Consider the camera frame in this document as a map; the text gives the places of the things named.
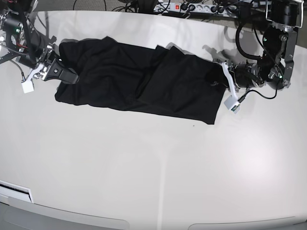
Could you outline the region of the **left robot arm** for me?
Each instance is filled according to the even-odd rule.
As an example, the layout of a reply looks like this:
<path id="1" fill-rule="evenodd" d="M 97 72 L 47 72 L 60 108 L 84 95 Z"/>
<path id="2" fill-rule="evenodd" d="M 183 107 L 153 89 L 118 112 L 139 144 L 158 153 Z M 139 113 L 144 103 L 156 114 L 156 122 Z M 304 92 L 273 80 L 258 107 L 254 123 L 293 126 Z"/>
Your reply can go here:
<path id="1" fill-rule="evenodd" d="M 239 54 L 246 58 L 241 64 L 229 63 L 228 81 L 221 67 L 209 74 L 213 85 L 234 86 L 249 92 L 266 84 L 274 90 L 282 90 L 291 83 L 294 68 L 294 52 L 298 30 L 303 25 L 305 1 L 303 0 L 220 0 L 212 8 L 216 14 L 230 12 L 238 17 L 235 44 Z M 246 52 L 240 43 L 240 33 L 246 24 L 261 46 L 262 55 Z"/>

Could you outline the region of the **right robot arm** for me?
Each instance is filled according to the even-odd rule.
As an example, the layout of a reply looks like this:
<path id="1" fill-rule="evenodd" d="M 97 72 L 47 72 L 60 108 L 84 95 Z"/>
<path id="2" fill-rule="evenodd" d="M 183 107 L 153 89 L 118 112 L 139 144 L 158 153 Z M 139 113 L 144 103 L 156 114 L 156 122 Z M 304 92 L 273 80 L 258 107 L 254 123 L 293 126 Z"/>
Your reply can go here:
<path id="1" fill-rule="evenodd" d="M 66 67 L 55 47 L 56 37 L 41 33 L 35 27 L 36 0 L 2 0 L 0 2 L 0 48 L 7 54 L 1 63 L 12 62 L 18 68 L 27 66 L 30 72 L 22 75 L 25 92 L 34 90 L 34 79 L 59 80 L 76 84 L 77 73 Z"/>

